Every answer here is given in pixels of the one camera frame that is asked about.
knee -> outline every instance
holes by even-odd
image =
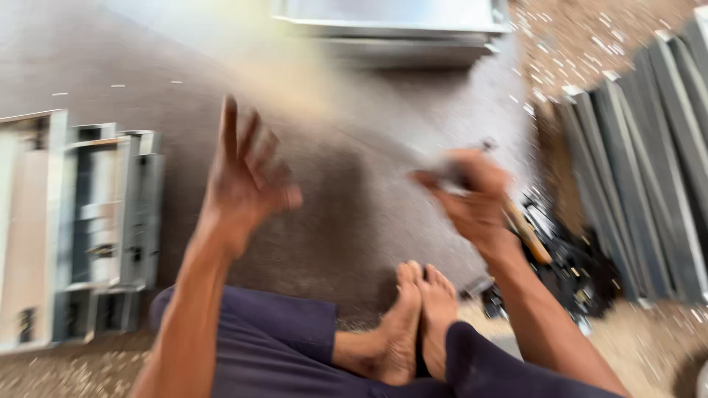
[[[174,286],[171,286],[165,290],[162,290],[157,297],[152,300],[150,304],[150,327],[157,331],[160,329],[160,323],[162,323],[162,315],[165,313],[167,304],[169,304],[172,299],[172,294],[174,293]]]

navy blue pants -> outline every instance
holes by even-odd
[[[172,294],[152,303],[156,328]],[[447,331],[447,384],[389,386],[332,365],[335,320],[331,303],[225,287],[212,397],[617,397],[524,363],[464,322]]]

hand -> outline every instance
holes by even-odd
[[[438,185],[438,177],[429,171],[416,171],[413,178],[440,201],[457,231],[483,255],[496,250],[499,244],[514,240],[513,234],[504,227],[507,173],[485,159],[484,153],[478,149],[456,149],[449,156],[462,169],[473,189],[471,193],[455,195],[445,192]]]
[[[212,233],[232,257],[243,252],[251,231],[267,216],[302,204],[299,187],[287,182],[290,170],[286,165],[278,164],[270,178],[266,176],[278,139],[268,130],[263,149],[255,155],[261,119],[253,111],[239,134],[237,112],[234,98],[224,96],[219,144],[198,225],[198,231]]]

floor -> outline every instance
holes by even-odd
[[[536,146],[541,154],[549,151],[552,156],[542,157],[543,170],[551,171],[543,174],[545,182],[558,198],[558,213],[578,230],[582,214],[572,176],[563,173],[569,168],[563,167],[567,158],[562,140],[554,130],[554,121],[543,113],[544,96],[557,94],[560,86],[567,83],[591,84],[602,69],[629,67],[631,48],[648,40],[652,30],[664,24],[680,26],[681,16],[695,5],[686,0],[669,4],[633,0],[518,1],[512,4],[518,27],[516,40],[499,43],[504,57],[481,61],[469,75],[388,73],[374,76],[377,81],[386,81],[385,85],[369,87],[373,94],[387,98],[424,98],[405,101],[403,108],[396,109],[396,115],[424,114],[427,129],[450,132],[451,137],[440,139],[446,144],[475,144],[489,131],[506,135],[497,140],[501,148],[495,151],[495,157],[518,177],[517,191],[538,181],[536,178],[541,175],[534,166],[535,158],[540,159]],[[44,5],[35,2],[30,8],[14,8],[20,14],[39,18],[24,27],[6,24],[10,31],[0,36],[0,50],[6,55],[0,61],[0,79],[13,96],[12,101],[0,100],[0,116],[27,113],[37,106],[42,108],[36,110],[69,107],[77,119],[72,124],[117,121],[125,129],[154,128],[168,135],[165,194],[179,200],[164,203],[164,215],[171,216],[164,218],[159,283],[167,285],[176,275],[196,221],[208,154],[213,150],[214,137],[210,132],[216,127],[219,93],[233,89],[240,98],[246,94],[224,83],[233,81],[232,71],[208,62],[185,60],[185,46],[165,41],[161,34],[125,20],[116,22],[115,16],[85,7],[58,21],[41,6]],[[47,32],[58,34],[48,40]],[[58,50],[69,51],[73,47],[79,51],[73,51],[71,57]],[[521,81],[525,81],[526,90]],[[121,88],[125,90],[108,89],[113,84],[125,84]],[[52,96],[64,92],[69,94]],[[540,128],[537,144],[534,130],[529,128],[530,116],[523,110],[527,102],[536,110]],[[366,114],[372,108],[375,106],[362,106],[357,112]],[[352,263],[353,256],[365,253],[360,260],[366,264],[395,263],[394,259],[401,256],[452,264],[444,271],[458,285],[474,276],[462,267],[466,258],[472,258],[472,269],[479,269],[474,252],[464,242],[454,240],[449,226],[438,221],[422,193],[403,180],[390,183],[392,176],[405,167],[392,162],[386,154],[370,151],[351,132],[361,130],[361,126],[347,131],[346,125],[337,123],[326,127],[303,123],[291,129],[291,115],[269,111],[278,132],[282,131],[284,146],[294,148],[284,157],[296,164],[295,173],[302,177],[306,202],[311,198],[313,205],[300,216],[276,220],[259,231],[253,254],[235,264],[231,282],[339,302],[345,309],[342,327],[354,329],[375,322],[377,314],[393,300],[394,290],[390,268],[372,266],[354,272],[354,266],[361,262]],[[376,115],[368,122],[388,126],[385,123],[391,120],[381,120],[383,117]],[[286,132],[286,127],[294,132]],[[332,135],[328,129],[345,130],[346,134]],[[307,135],[302,134],[303,130],[307,130]],[[328,153],[334,153],[338,160],[323,155]],[[319,161],[331,163],[320,170]],[[338,188],[332,184],[337,178],[353,182],[357,189],[352,192]],[[332,203],[341,204],[332,207]],[[318,207],[324,207],[324,212],[318,212]],[[385,233],[376,239],[368,236],[381,231],[381,225],[371,218],[331,216],[353,212],[369,212],[384,220],[381,222],[388,226],[383,229]],[[391,219],[408,222],[397,224]],[[346,227],[351,227],[352,232],[337,232],[331,241],[313,239],[277,245],[291,236],[287,234],[290,228],[305,222],[325,234]],[[431,232],[421,234],[421,224]],[[344,241],[356,245],[342,246]],[[449,247],[450,242],[453,250],[441,249]],[[307,250],[324,250],[326,255],[313,263],[307,252],[295,252],[303,244]],[[290,254],[295,254],[299,262]],[[278,267],[262,267],[266,263],[276,263]],[[282,272],[288,277],[280,278]],[[341,283],[353,282],[351,290],[333,293],[333,285],[325,283],[324,276]],[[347,297],[359,297],[361,301]],[[590,339],[635,396],[691,397],[697,366],[708,356],[708,313],[705,309],[691,309],[660,304],[644,310],[620,302],[606,319],[593,321],[595,333]],[[463,305],[460,316],[484,334],[510,333],[505,321],[484,319],[474,302]],[[140,333],[100,339],[90,346],[65,346],[41,354],[0,358],[0,396],[124,397],[151,342],[148,333]]]

